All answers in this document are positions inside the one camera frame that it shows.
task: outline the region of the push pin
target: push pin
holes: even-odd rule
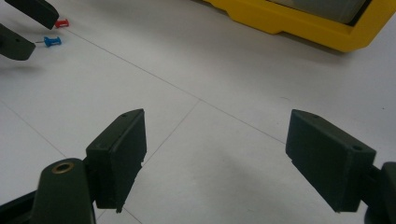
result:
[[[53,39],[44,36],[44,41],[37,41],[36,43],[45,43],[47,47],[51,47],[53,45],[62,45],[62,41],[59,36]]]
[[[68,27],[69,26],[69,21],[65,19],[64,21],[56,21],[55,22],[55,27],[60,28],[60,27]]]

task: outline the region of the red object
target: red object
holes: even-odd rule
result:
[[[69,26],[69,21],[67,19],[64,21],[56,21],[55,26],[56,26],[56,28],[67,27],[67,26]]]

